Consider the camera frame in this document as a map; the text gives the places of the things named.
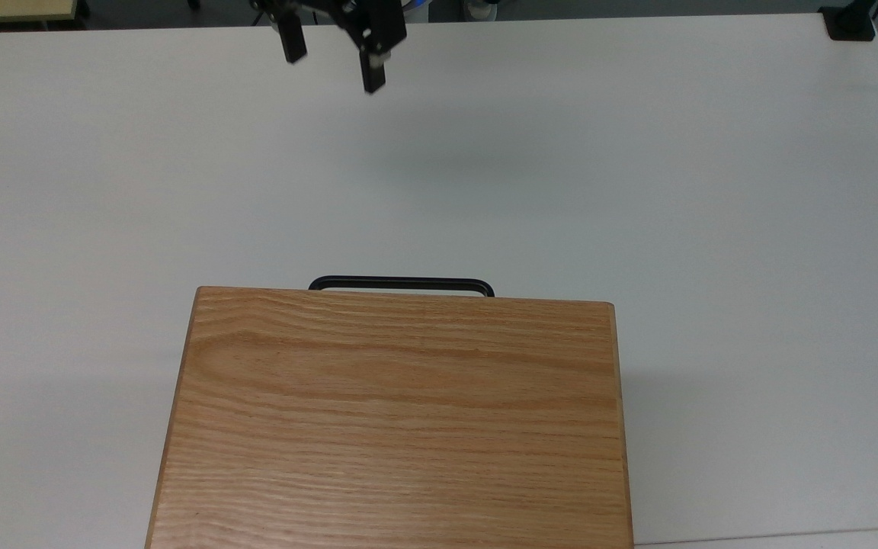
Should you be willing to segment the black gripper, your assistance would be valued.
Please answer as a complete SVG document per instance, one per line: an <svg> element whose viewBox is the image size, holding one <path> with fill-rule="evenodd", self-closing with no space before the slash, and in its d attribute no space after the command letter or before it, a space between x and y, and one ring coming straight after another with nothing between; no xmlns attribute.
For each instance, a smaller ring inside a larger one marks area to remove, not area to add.
<svg viewBox="0 0 878 549"><path fill-rule="evenodd" d="M250 7L271 22L290 65L307 54L300 13L330 18L359 49L363 87L369 95L386 84L390 50L407 37L400 1L251 1Z"/></svg>

